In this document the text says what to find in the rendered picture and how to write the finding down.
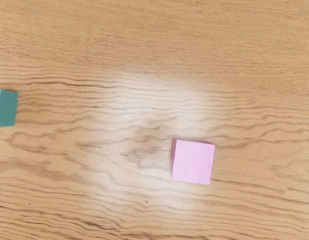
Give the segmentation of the pink block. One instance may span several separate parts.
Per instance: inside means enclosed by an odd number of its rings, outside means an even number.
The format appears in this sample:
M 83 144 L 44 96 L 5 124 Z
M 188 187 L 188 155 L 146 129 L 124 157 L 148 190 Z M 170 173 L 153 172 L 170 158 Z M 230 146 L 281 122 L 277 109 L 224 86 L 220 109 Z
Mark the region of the pink block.
M 209 185 L 215 145 L 207 141 L 174 138 L 170 176 L 174 181 Z

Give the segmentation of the teal block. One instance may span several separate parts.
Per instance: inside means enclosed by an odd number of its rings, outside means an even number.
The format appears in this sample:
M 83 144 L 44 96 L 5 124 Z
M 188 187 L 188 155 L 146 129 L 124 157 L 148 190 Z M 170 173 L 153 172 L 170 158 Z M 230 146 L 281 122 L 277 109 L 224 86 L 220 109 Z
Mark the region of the teal block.
M 0 89 L 0 127 L 15 125 L 18 92 Z

